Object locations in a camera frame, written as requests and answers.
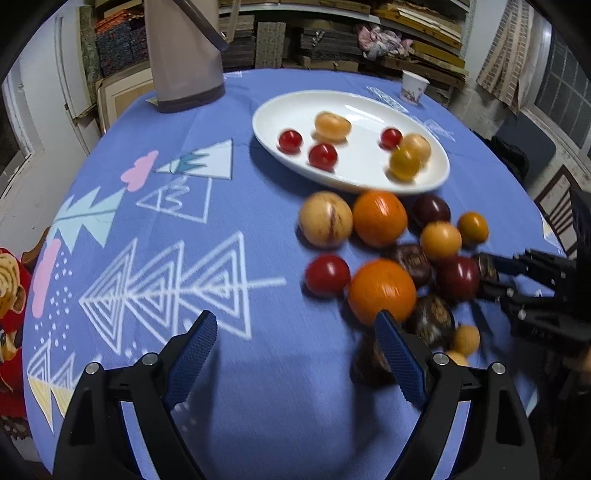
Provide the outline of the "small beige fruit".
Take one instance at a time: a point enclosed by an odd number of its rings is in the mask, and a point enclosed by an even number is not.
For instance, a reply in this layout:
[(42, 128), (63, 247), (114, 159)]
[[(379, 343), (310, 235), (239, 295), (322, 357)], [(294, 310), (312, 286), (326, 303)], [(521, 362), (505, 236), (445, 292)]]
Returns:
[(469, 357), (479, 349), (480, 340), (480, 331), (476, 326), (460, 325), (455, 331), (453, 350)]

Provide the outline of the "dark red plum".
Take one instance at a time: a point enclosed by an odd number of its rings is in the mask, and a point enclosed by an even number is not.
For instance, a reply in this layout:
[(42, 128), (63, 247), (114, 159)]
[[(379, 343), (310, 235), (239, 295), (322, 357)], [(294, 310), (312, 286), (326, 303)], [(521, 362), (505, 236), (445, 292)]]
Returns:
[(469, 301), (476, 297), (480, 270), (477, 262), (468, 257), (455, 256), (441, 261), (437, 267), (438, 286), (449, 297)]

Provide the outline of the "small orange tomato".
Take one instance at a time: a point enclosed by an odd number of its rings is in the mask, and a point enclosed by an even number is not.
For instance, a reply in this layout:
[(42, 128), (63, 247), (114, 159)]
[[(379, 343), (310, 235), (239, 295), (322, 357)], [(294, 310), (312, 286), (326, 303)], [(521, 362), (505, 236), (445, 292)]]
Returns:
[(457, 228), (462, 236), (463, 245), (467, 248), (481, 245), (489, 238), (488, 223), (478, 212), (464, 213), (458, 220)]

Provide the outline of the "dark brown mangosteen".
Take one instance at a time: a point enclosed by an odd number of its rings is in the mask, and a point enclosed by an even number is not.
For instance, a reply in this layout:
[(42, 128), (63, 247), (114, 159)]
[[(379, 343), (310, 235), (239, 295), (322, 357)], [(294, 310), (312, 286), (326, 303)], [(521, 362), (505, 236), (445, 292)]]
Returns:
[(417, 288), (426, 287), (433, 281), (433, 268), (420, 245), (398, 245), (393, 250), (392, 258), (409, 273)]
[(407, 333), (419, 336), (431, 349), (448, 349), (455, 335), (456, 321), (443, 299), (426, 295), (417, 300), (403, 328)]

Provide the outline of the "orange yellow round fruit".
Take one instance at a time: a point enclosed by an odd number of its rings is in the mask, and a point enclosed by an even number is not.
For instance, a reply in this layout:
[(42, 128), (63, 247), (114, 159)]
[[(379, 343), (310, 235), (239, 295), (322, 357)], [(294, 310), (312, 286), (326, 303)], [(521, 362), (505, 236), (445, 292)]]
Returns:
[(462, 236), (451, 223), (437, 221), (423, 229), (420, 244), (429, 260), (440, 261), (457, 255), (462, 247)]

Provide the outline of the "dark purple plum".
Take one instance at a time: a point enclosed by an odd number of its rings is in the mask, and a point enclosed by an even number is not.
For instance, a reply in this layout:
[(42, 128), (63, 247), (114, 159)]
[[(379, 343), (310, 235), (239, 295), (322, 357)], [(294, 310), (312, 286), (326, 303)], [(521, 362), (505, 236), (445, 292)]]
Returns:
[(423, 194), (417, 197), (409, 212), (409, 226), (412, 233), (420, 235), (430, 223), (451, 220), (449, 205), (441, 197)]

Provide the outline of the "orange mandarin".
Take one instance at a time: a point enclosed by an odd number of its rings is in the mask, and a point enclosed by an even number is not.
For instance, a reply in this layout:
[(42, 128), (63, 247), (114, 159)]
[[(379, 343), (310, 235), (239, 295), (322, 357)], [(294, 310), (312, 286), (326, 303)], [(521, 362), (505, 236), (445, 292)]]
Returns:
[(384, 248), (394, 244), (407, 230), (407, 212), (391, 192), (363, 192), (353, 204), (353, 228), (363, 243)]
[(377, 259), (356, 271), (348, 289), (348, 304), (360, 323), (372, 327), (382, 310), (405, 322), (417, 303), (417, 289), (410, 274), (398, 263)]

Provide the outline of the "yellow tomato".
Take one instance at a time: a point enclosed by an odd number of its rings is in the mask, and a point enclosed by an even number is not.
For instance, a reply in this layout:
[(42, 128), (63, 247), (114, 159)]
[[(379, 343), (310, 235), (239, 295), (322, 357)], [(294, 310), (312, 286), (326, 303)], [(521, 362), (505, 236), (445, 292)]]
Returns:
[(412, 182), (421, 170), (419, 157), (408, 149), (397, 148), (390, 157), (389, 172), (402, 182)]

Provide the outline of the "pale beige fruit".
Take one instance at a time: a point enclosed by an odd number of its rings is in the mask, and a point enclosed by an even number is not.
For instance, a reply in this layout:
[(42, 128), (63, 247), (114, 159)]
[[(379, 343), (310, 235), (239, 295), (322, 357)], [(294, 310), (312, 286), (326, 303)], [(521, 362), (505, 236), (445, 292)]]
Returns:
[(423, 135), (418, 133), (406, 135), (402, 139), (400, 147), (416, 154), (422, 164), (427, 163), (432, 154), (431, 144)]

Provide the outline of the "large red tomato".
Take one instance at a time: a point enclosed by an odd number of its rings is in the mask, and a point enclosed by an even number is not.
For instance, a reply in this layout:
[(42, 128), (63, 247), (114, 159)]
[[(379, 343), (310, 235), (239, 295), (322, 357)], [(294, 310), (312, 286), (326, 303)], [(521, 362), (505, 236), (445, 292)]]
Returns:
[(318, 297), (341, 296), (349, 281), (349, 265), (338, 255), (320, 255), (308, 264), (304, 272), (304, 285)]

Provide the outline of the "beige striped melon fruit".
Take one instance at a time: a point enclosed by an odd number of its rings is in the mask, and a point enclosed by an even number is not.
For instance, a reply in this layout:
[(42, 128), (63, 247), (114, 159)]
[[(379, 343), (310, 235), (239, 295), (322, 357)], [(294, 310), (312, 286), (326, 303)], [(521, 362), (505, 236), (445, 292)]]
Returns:
[(322, 249), (338, 248), (351, 237), (353, 212), (338, 194), (312, 194), (298, 212), (298, 227), (305, 240)]

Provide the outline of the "small red cherry tomato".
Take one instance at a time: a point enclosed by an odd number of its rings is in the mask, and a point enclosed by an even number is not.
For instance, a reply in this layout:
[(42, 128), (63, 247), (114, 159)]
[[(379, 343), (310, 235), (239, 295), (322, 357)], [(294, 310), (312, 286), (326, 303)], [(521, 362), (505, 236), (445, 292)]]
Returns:
[(301, 150), (303, 144), (303, 137), (294, 129), (287, 129), (280, 133), (277, 139), (279, 149), (286, 154), (297, 154)]

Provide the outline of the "blue patterned tablecloth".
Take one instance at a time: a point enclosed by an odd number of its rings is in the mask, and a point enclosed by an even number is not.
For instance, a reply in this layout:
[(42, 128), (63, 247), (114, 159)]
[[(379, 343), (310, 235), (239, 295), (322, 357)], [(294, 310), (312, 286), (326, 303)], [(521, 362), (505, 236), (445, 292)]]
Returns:
[(361, 340), (339, 300), (308, 297), (314, 250), (297, 214), (318, 185), (252, 133), (270, 98), (338, 90), (395, 104), (398, 83), (360, 74), (250, 70), (221, 100), (162, 114), (135, 101), (62, 202), (35, 272), (23, 345), (28, 422), (54, 462), (63, 414), (90, 362), (133, 364), (204, 310), (219, 333), (173, 412), (211, 479), (382, 479), (416, 410), (394, 387), (356, 385)]

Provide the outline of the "pink crumpled cloth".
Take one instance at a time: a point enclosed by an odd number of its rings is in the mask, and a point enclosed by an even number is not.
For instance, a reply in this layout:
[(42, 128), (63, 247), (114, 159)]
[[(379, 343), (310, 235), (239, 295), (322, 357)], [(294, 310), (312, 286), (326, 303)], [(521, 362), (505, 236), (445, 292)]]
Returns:
[(371, 61), (388, 55), (406, 58), (414, 53), (411, 39), (403, 39), (396, 32), (383, 30), (380, 26), (360, 26), (358, 42), (363, 56)]

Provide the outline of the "window with metal frame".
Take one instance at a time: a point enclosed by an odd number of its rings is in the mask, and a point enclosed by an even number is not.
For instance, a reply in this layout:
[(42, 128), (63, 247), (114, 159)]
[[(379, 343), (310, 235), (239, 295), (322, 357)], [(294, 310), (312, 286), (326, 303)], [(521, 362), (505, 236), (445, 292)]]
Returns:
[(548, 20), (536, 13), (523, 73), (524, 106), (590, 166), (590, 78)]

